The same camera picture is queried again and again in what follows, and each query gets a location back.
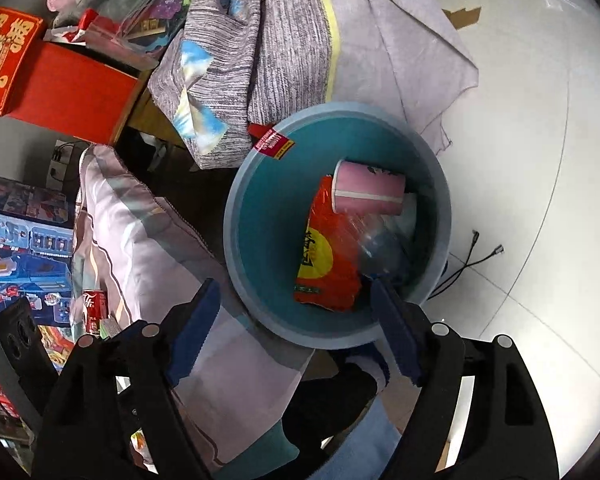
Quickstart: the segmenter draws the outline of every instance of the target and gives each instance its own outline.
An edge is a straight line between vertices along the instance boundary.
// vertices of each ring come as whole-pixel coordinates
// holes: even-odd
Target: coca-cola can
[[[84,331],[100,336],[100,320],[109,317],[107,294],[103,290],[83,290]]]

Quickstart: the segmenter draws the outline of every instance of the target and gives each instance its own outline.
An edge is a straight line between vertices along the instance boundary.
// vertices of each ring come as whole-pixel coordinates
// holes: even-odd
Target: snack bag
[[[341,240],[336,240],[348,217],[333,212],[332,181],[331,176],[322,178],[311,204],[294,299],[346,312],[352,309],[361,282],[355,259],[344,254],[349,251],[343,251]]]

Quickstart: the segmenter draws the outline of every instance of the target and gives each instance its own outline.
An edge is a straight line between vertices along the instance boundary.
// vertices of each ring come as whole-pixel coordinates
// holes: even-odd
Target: brown cardboard scrap
[[[456,10],[455,12],[442,9],[442,12],[445,13],[445,16],[448,17],[449,21],[456,28],[456,30],[459,30],[460,28],[468,27],[469,25],[478,23],[481,10],[482,7],[476,7],[475,9],[471,10],[460,9]]]

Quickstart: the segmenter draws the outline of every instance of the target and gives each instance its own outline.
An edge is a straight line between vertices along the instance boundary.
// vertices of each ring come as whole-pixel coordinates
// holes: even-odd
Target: blue plastic bucket
[[[312,348],[358,346],[381,336],[370,307],[329,312],[293,299],[309,208],[320,178],[341,158],[398,171],[418,194],[411,259],[414,278],[400,292],[422,304],[448,254],[451,202],[427,143],[403,121],[357,103],[329,103],[276,126],[296,144],[275,160],[253,150],[238,170],[224,212],[224,255],[252,316],[280,337]]]

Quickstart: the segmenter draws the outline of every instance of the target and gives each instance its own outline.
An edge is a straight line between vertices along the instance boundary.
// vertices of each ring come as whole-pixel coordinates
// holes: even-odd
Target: paper cup
[[[335,213],[399,215],[404,184],[403,174],[341,160],[333,174],[331,205]]]

